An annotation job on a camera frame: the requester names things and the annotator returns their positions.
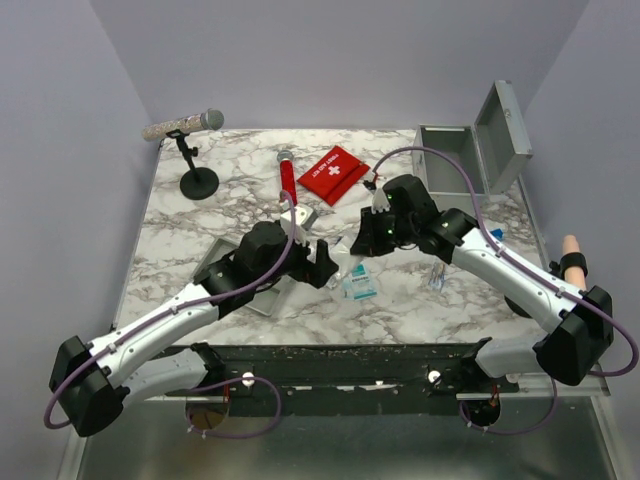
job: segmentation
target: skin-colored cylinder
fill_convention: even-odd
[[[562,254],[580,252],[578,240],[573,235],[567,235],[562,242]],[[579,287],[581,290],[587,289],[587,281],[584,278],[584,272],[580,267],[570,267],[564,272],[565,281]]]
[[[184,117],[180,120],[150,125],[142,130],[142,138],[147,142],[165,137],[167,132],[180,130],[182,133],[199,132],[202,130],[201,114]]]

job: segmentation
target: white marble surface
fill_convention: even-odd
[[[167,141],[140,233],[130,272],[120,326],[160,305],[188,281],[217,236],[239,240],[252,225],[276,218],[279,170],[276,154],[296,155],[300,176],[331,147],[340,145],[373,165],[384,153],[413,144],[413,130],[266,130],[224,131],[188,137],[197,146],[197,165],[214,169],[221,181],[211,198],[194,202],[178,188],[186,164],[175,142]],[[381,168],[381,182],[411,172],[409,155],[399,155]],[[320,218],[313,235],[331,244],[356,229],[360,208],[370,194],[361,183],[329,207],[298,186],[300,201],[316,208]],[[539,264],[531,225],[519,189],[492,197],[484,207],[490,228],[502,228],[505,243]],[[328,344],[474,342],[481,337],[506,338],[539,331],[532,320],[511,313],[502,295],[473,275],[447,267],[442,292],[428,288],[434,259],[417,250],[396,251],[365,264],[375,277],[378,295],[353,301],[342,290],[315,290],[296,284],[270,317],[242,308],[179,343]]]

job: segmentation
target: gray wall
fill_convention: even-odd
[[[562,237],[576,234],[590,260],[589,283],[613,294],[615,317],[640,339],[638,25],[637,0],[590,2],[526,112],[535,156],[525,181],[551,253],[557,258]],[[628,360],[618,336],[603,365]],[[640,369],[609,383],[635,454]]]
[[[229,127],[472,122],[537,91],[587,0],[91,0],[149,115]]]
[[[0,2],[0,476],[10,479],[57,474],[69,429],[42,424],[52,362],[66,338],[108,329],[155,168],[140,138],[148,116],[91,6],[49,3]]]

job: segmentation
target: gray tray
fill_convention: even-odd
[[[227,238],[217,238],[213,244],[207,250],[202,261],[198,264],[194,270],[191,278],[200,273],[207,265],[216,260],[220,260],[224,255],[235,250],[238,244]],[[262,293],[258,293],[254,299],[247,303],[245,306],[250,308],[254,312],[270,317],[277,310],[278,306],[282,302],[283,298],[287,296],[291,287],[293,286],[293,280],[289,277],[282,277],[278,283],[272,288]]]

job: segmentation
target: microphone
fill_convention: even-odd
[[[160,140],[167,136],[167,133],[175,130],[188,135],[189,133],[201,132],[203,130],[219,130],[224,125],[224,115],[220,110],[210,108],[204,113],[191,115],[190,117],[172,120],[171,122],[156,123],[149,125],[142,130],[142,138],[147,142]]]

